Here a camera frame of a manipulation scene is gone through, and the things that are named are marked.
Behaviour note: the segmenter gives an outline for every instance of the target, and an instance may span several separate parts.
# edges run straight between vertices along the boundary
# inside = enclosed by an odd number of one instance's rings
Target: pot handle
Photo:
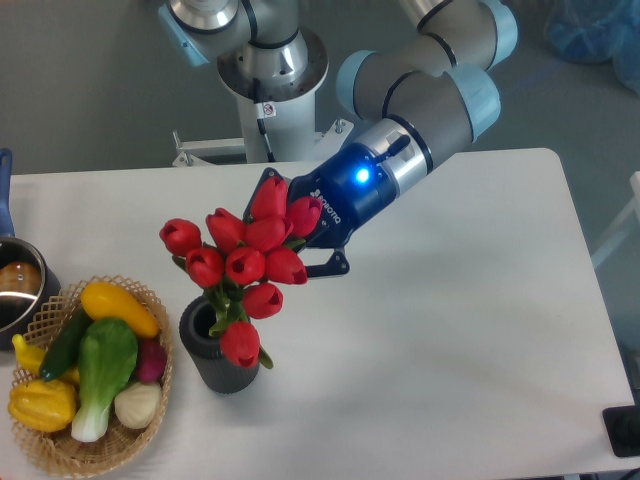
[[[0,149],[0,236],[15,237],[9,212],[9,187],[11,186],[11,150]]]

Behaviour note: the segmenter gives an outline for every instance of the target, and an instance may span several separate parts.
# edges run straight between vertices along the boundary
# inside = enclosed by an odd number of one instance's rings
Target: purple vegetable
[[[155,340],[141,340],[138,345],[136,377],[142,383],[158,381],[167,366],[167,352]]]

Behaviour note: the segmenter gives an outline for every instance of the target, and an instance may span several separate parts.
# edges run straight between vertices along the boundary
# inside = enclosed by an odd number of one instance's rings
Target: red tulip
[[[302,197],[287,207],[287,218],[293,223],[291,233],[304,238],[313,232],[322,214],[322,202],[315,197]]]
[[[281,178],[271,177],[258,189],[249,210],[254,220],[284,217],[287,213],[287,184]]]
[[[240,285],[249,285],[261,279],[264,266],[264,255],[251,247],[236,248],[227,257],[225,265],[229,278]]]
[[[261,319],[275,315],[282,309],[282,292],[272,283],[261,283],[244,292],[242,306],[251,318]]]
[[[286,217],[269,217],[247,225],[245,242],[250,247],[266,253],[279,247],[289,236],[293,224]]]
[[[187,273],[198,286],[213,287],[222,279],[224,260],[214,248],[196,248],[187,254]]]
[[[287,285],[307,283],[307,269],[296,252],[289,248],[274,248],[267,255],[265,273],[272,282]]]
[[[160,238],[167,250],[178,257],[185,257],[190,250],[202,246],[200,229],[195,223],[174,218],[164,224]]]
[[[250,323],[234,322],[220,338],[220,348],[227,360],[234,365],[255,367],[260,355],[260,336]]]
[[[230,253],[238,246],[247,229],[242,220],[224,208],[217,208],[213,215],[207,215],[206,223],[213,241],[224,253]]]

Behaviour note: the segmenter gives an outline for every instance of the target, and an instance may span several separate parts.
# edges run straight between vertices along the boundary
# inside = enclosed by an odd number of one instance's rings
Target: yellow bell pepper
[[[82,308],[93,320],[120,318],[140,338],[154,338],[158,321],[124,287],[108,282],[87,285],[80,294]]]
[[[20,334],[15,334],[11,337],[11,343],[13,343],[13,348],[16,351],[16,361],[18,364],[27,372],[38,375],[40,364],[44,359],[46,350],[36,347],[35,345],[29,345]],[[60,380],[79,385],[80,373],[78,372],[78,368],[70,368],[60,377]]]
[[[9,398],[9,414],[41,432],[62,430],[76,415],[75,389],[60,380],[21,383],[13,387]]]

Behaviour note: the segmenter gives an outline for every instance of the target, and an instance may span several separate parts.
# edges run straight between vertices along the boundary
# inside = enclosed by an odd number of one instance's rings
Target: vase
[[[218,393],[239,392],[256,377],[260,363],[244,368],[227,360],[220,339],[209,336],[209,328],[215,323],[215,310],[206,298],[198,297],[182,313],[180,340],[207,387]]]

